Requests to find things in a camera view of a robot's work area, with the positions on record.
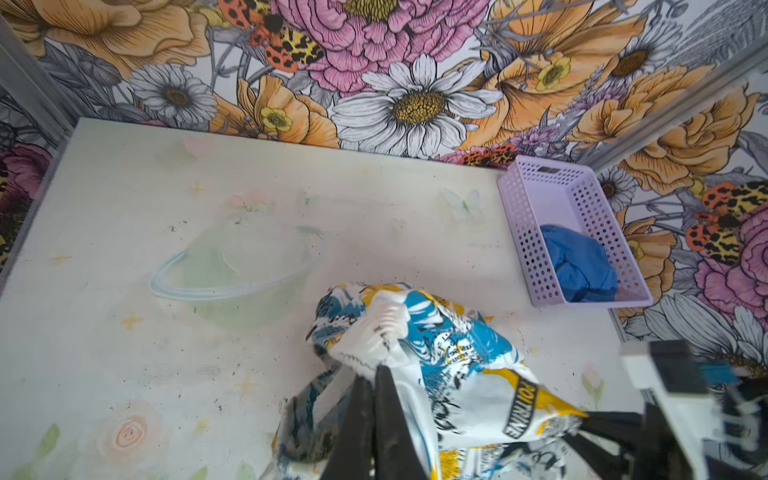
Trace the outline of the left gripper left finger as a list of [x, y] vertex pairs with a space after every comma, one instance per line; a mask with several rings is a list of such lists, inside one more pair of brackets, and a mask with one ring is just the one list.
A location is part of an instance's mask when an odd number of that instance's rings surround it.
[[358, 376], [321, 480], [369, 480], [373, 468], [374, 388]]

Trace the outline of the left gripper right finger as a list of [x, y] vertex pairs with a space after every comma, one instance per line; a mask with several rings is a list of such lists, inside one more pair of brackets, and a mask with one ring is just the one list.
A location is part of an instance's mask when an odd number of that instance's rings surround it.
[[427, 479], [411, 439], [391, 370], [384, 365], [376, 370], [374, 414], [375, 478]]

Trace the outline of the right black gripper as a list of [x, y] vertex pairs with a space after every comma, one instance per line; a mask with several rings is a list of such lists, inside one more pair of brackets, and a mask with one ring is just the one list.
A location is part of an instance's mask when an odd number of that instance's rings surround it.
[[566, 435], [566, 444], [603, 480], [693, 480], [694, 463], [686, 442], [693, 439], [686, 420], [646, 403], [636, 412], [588, 412], [580, 430], [619, 445], [611, 454], [581, 433]]

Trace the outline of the lavender plastic laundry basket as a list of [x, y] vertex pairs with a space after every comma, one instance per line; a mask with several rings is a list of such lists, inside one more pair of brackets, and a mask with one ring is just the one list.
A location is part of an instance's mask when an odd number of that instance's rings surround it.
[[592, 169], [519, 156], [498, 187], [534, 306], [652, 305]]

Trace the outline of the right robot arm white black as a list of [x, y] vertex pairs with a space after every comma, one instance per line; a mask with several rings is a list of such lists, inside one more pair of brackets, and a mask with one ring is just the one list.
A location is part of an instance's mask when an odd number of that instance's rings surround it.
[[716, 399], [682, 340], [625, 343], [631, 384], [652, 394], [642, 413], [590, 412], [565, 442], [601, 479], [756, 479], [767, 459], [767, 384]]

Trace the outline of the white teal yellow printed garment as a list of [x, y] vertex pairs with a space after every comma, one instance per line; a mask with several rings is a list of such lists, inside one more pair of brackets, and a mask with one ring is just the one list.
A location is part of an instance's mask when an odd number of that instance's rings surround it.
[[479, 312], [405, 283], [342, 283], [319, 301], [307, 341], [325, 369], [284, 404], [265, 478], [319, 478], [354, 379], [373, 380], [380, 366], [429, 478], [565, 477], [564, 438], [585, 413], [544, 387]]

